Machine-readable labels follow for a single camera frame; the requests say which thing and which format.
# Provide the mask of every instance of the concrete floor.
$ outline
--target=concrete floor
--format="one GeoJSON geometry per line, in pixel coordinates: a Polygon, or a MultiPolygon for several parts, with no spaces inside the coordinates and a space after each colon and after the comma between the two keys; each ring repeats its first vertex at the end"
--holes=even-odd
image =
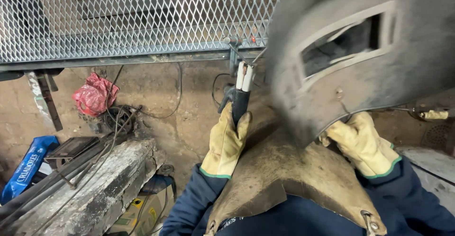
{"type": "MultiPolygon", "coordinates": [[[[227,71],[227,61],[189,62],[182,65],[183,91],[179,109],[166,119],[142,116],[142,127],[159,147],[168,154],[168,163],[175,167],[178,193],[189,180],[191,168],[202,162],[208,151],[211,127],[219,115],[211,97],[213,78],[227,71]]],[[[59,91],[52,94],[63,130],[55,132],[43,124],[25,77],[0,82],[0,164],[1,178],[6,182],[22,160],[34,137],[56,135],[61,143],[73,136],[94,135],[88,123],[78,113],[72,93],[82,86],[92,71],[106,75],[113,81],[119,66],[67,68],[56,76],[59,91]]],[[[215,97],[222,99],[228,76],[220,76],[215,97]]],[[[144,111],[165,116],[178,102],[178,70],[176,64],[126,65],[116,84],[120,90],[116,104],[144,105],[144,111]]],[[[425,131],[425,123],[406,112],[376,112],[373,114],[379,134],[402,145],[418,145],[425,131]]]]}

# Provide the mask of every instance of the metal grate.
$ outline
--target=metal grate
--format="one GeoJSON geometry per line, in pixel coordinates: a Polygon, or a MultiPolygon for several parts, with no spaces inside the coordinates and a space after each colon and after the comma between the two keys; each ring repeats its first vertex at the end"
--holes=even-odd
{"type": "Polygon", "coordinates": [[[0,63],[264,46],[278,0],[1,0],[0,63]]]}

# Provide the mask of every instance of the navy blue sleeve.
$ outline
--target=navy blue sleeve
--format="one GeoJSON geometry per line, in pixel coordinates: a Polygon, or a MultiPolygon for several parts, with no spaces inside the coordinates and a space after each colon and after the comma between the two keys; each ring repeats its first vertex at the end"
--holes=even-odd
{"type": "Polygon", "coordinates": [[[160,236],[191,235],[228,182],[226,178],[205,176],[200,172],[200,166],[196,164],[193,167],[190,181],[164,221],[160,236]]]}
{"type": "Polygon", "coordinates": [[[455,217],[439,204],[438,197],[422,187],[406,157],[389,175],[361,181],[365,188],[391,201],[415,231],[423,235],[455,233],[455,217]]]}

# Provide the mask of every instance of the blue bag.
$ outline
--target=blue bag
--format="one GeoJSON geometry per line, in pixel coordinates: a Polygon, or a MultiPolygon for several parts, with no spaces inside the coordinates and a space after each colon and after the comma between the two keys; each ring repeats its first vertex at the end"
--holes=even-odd
{"type": "Polygon", "coordinates": [[[33,175],[43,163],[46,153],[49,150],[54,150],[59,145],[55,136],[42,136],[33,139],[27,154],[3,189],[0,199],[2,205],[17,197],[25,190],[31,182],[33,175]]]}

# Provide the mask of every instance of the yellow leather glove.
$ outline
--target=yellow leather glove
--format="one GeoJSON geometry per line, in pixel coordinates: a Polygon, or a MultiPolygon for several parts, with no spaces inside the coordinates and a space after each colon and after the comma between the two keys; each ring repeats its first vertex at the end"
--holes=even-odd
{"type": "Polygon", "coordinates": [[[393,145],[379,136],[373,119],[365,111],[354,114],[346,124],[335,122],[326,133],[368,179],[390,174],[401,160],[393,145]]]}
{"type": "Polygon", "coordinates": [[[202,162],[200,171],[210,177],[231,178],[238,158],[245,147],[253,115],[247,111],[238,121],[232,119],[229,102],[221,112],[220,120],[210,131],[210,150],[202,162]]]}

